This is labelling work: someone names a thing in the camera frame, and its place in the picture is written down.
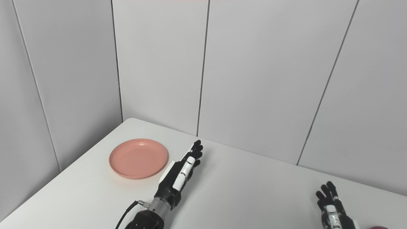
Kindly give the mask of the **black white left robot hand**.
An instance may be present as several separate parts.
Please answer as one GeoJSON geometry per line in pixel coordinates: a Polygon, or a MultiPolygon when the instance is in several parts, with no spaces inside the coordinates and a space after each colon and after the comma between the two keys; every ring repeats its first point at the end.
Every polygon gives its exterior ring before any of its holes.
{"type": "Polygon", "coordinates": [[[166,201],[170,210],[178,206],[181,192],[192,177],[194,169],[200,165],[203,153],[202,141],[197,140],[180,161],[172,162],[166,170],[165,177],[160,181],[154,198],[166,201]]]}

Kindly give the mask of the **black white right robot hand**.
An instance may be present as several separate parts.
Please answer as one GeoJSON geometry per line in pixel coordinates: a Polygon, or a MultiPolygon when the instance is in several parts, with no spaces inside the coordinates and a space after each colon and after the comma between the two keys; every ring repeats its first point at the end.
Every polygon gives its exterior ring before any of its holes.
{"type": "Polygon", "coordinates": [[[336,186],[327,181],[316,192],[317,206],[321,211],[321,223],[324,229],[359,229],[358,222],[350,218],[343,206],[336,186]]]}

